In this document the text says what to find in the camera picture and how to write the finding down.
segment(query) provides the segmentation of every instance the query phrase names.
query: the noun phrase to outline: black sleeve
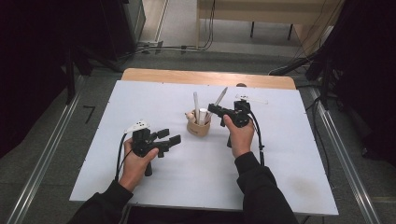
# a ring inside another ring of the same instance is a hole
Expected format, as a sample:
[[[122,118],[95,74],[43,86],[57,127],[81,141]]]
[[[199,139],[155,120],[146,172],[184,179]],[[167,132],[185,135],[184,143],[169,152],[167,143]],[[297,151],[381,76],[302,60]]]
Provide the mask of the black sleeve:
[[[85,202],[68,223],[119,223],[122,208],[132,196],[129,190],[113,180],[104,193],[95,193]]]
[[[260,166],[252,152],[236,158],[235,165],[239,173],[237,183],[245,194],[246,223],[298,223],[270,169]]]

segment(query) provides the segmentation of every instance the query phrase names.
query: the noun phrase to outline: person's left hand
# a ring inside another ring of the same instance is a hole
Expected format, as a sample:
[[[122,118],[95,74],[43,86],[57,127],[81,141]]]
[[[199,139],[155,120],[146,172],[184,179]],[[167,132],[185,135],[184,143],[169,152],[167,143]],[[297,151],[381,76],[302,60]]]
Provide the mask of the person's left hand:
[[[132,138],[124,142],[124,155],[132,150]],[[133,151],[124,160],[123,173],[120,178],[120,185],[129,191],[133,191],[139,184],[146,171],[149,162],[158,154],[158,148],[152,149],[144,158],[138,157]]]

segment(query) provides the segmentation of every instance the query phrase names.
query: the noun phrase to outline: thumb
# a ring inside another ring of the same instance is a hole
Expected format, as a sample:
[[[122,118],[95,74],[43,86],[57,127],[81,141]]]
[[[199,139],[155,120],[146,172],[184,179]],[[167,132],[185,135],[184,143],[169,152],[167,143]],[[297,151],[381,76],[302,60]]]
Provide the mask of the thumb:
[[[149,153],[145,156],[145,160],[147,162],[154,160],[154,158],[157,156],[158,152],[159,152],[158,148],[154,148],[154,149],[150,150]]]
[[[227,128],[228,128],[230,131],[233,130],[234,128],[236,128],[236,126],[233,124],[233,121],[231,120],[230,116],[224,115],[224,116],[223,116],[223,119],[224,119],[224,124],[225,124],[225,126],[227,126]]]

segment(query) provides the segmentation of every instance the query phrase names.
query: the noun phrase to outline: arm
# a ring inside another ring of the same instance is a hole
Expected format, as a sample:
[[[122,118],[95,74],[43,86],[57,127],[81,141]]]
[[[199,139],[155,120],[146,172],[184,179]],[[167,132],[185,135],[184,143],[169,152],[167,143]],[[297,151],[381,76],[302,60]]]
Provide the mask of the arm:
[[[252,121],[237,128],[228,116],[224,122],[230,130],[233,156],[238,170],[237,183],[245,194],[243,209],[246,223],[298,223],[268,167],[260,166],[250,151],[254,127]]]
[[[131,144],[132,139],[124,142],[124,155],[132,150]],[[136,156],[131,151],[125,158],[120,181],[113,180],[104,193],[95,193],[68,223],[119,223],[122,208],[132,198],[132,191],[142,179],[149,162],[157,154],[157,148],[152,149],[144,158]]]

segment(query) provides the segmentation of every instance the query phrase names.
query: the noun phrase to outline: brown pen holder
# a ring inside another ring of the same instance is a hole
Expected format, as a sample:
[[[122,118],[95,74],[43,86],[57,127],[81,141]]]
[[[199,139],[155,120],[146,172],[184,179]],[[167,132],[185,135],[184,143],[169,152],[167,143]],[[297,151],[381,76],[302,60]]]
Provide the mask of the brown pen holder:
[[[187,131],[199,137],[206,136],[207,133],[209,132],[209,128],[210,128],[210,120],[205,125],[198,125],[197,123],[191,121],[187,122]]]

